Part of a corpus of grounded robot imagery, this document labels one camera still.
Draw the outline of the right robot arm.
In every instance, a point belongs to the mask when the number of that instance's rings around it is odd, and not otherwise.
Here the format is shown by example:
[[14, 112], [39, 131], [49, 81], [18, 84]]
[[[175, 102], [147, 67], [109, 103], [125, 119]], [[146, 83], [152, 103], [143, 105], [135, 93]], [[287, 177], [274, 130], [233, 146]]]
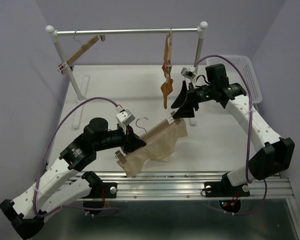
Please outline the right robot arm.
[[253, 146], [255, 155], [246, 160], [243, 167], [225, 173], [220, 181], [206, 182], [201, 191], [208, 198], [248, 197], [248, 184], [262, 181], [290, 167], [294, 141], [283, 138], [274, 131], [252, 106], [249, 96], [239, 83], [230, 83], [223, 64], [205, 68], [205, 84], [195, 86], [195, 68], [183, 68], [181, 75], [190, 79], [182, 81], [181, 90], [171, 105], [176, 112], [174, 119], [194, 118], [199, 104], [215, 101], [231, 114], [247, 134], [247, 143]]

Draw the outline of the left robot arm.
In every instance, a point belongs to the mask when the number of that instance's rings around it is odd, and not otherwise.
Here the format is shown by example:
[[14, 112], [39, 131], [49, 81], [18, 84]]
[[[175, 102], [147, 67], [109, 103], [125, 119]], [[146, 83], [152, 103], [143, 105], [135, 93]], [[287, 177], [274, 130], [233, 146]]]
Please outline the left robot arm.
[[45, 221], [58, 210], [86, 197], [96, 197], [103, 191], [103, 181], [88, 171], [71, 185], [60, 189], [72, 177], [97, 158], [97, 152], [121, 148], [125, 154], [146, 146], [131, 126], [108, 129], [108, 122], [93, 118], [61, 153], [59, 158], [30, 188], [18, 197], [5, 199], [0, 209], [23, 240], [35, 236]]

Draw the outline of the brown underwear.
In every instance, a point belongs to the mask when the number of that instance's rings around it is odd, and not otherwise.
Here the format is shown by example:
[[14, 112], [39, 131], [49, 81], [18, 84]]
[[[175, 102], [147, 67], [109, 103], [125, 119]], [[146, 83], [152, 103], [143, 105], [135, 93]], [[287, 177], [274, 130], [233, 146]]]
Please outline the brown underwear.
[[167, 107], [168, 107], [168, 95], [170, 95], [173, 92], [173, 82], [174, 82], [174, 80], [171, 78], [171, 74], [170, 74], [169, 83], [168, 84], [166, 83], [166, 63], [165, 63], [165, 58], [167, 56], [165, 54], [166, 46], [167, 46], [167, 40], [165, 39], [163, 64], [161, 66], [161, 69], [163, 71], [163, 75], [165, 77], [165, 82], [160, 87], [161, 92], [162, 92], [162, 96], [163, 96], [163, 107], [164, 107], [164, 109], [167, 109]]

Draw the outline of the hanger holding brown underwear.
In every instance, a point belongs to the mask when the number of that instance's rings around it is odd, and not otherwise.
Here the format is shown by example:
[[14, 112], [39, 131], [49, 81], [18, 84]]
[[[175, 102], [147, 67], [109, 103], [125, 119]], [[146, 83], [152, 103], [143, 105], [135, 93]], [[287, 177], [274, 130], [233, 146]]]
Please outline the hanger holding brown underwear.
[[167, 84], [169, 83], [171, 69], [172, 69], [172, 65], [171, 65], [172, 37], [173, 37], [172, 27], [170, 27], [168, 29], [168, 33], [166, 35], [166, 48], [165, 48], [166, 58], [164, 59], [165, 60], [165, 69], [166, 69], [165, 79], [166, 79]]

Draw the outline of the empty wooden clip hanger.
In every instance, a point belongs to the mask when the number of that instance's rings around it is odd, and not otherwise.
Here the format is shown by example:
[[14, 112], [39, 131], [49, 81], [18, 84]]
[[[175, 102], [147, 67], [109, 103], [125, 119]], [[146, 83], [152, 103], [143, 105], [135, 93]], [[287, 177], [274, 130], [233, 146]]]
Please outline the empty wooden clip hanger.
[[70, 67], [73, 63], [75, 63], [84, 53], [86, 53], [93, 45], [95, 45], [98, 41], [104, 42], [106, 40], [106, 36], [103, 35], [95, 35], [90, 38], [86, 43], [81, 44], [80, 48], [73, 53], [70, 57], [68, 57], [63, 63], [61, 63], [57, 70], [63, 75], [66, 74], [66, 69]]

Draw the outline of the white plastic basket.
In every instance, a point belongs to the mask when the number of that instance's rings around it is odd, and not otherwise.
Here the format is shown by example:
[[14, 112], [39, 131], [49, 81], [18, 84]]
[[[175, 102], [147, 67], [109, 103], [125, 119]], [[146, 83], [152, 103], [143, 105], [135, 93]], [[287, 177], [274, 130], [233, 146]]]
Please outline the white plastic basket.
[[[223, 57], [227, 58], [238, 68], [238, 70], [240, 70], [251, 91], [253, 104], [261, 103], [261, 101], [263, 100], [263, 96], [250, 58], [244, 55], [223, 55]], [[227, 61], [219, 57], [208, 58], [206, 60], [206, 63], [208, 66], [215, 64], [224, 64], [226, 68], [236, 72], [235, 69]]]

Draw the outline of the silver and white clothes rack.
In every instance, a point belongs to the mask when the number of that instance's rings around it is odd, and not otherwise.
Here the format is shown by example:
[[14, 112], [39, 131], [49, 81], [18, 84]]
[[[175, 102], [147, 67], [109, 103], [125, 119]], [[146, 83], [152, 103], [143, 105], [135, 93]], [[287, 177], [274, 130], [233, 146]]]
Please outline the silver and white clothes rack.
[[[61, 117], [67, 118], [64, 128], [78, 132], [95, 117], [106, 118], [111, 127], [117, 124], [116, 113], [108, 99], [113, 100], [135, 116], [134, 125], [151, 128], [172, 112], [169, 104], [163, 103], [161, 85], [166, 81], [161, 64], [146, 64], [142, 59], [151, 48], [150, 43], [159, 39], [159, 55], [164, 54], [165, 38], [172, 34], [174, 41], [179, 37], [197, 35], [195, 59], [201, 55], [204, 35], [208, 25], [202, 22], [192, 28], [111, 29], [111, 30], [56, 30], [48, 25], [45, 30], [60, 57], [57, 70], [69, 78]], [[134, 50], [141, 57], [136, 64], [89, 64], [69, 62], [62, 50], [60, 38], [82, 40], [82, 47], [111, 47], [118, 40], [116, 50], [127, 47], [128, 40], [136, 40]]]

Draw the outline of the aluminium mounting rail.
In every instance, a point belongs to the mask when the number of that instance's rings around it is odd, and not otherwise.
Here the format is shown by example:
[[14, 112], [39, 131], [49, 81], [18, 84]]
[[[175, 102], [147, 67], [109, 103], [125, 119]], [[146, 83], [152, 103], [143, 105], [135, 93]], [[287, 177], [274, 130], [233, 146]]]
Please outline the aluminium mounting rail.
[[[208, 182], [221, 180], [222, 171], [144, 171], [127, 177], [123, 171], [98, 171], [96, 175], [105, 183], [116, 183], [115, 201], [201, 201]], [[289, 179], [278, 174], [255, 180], [248, 185], [248, 200], [279, 200], [295, 197]]]

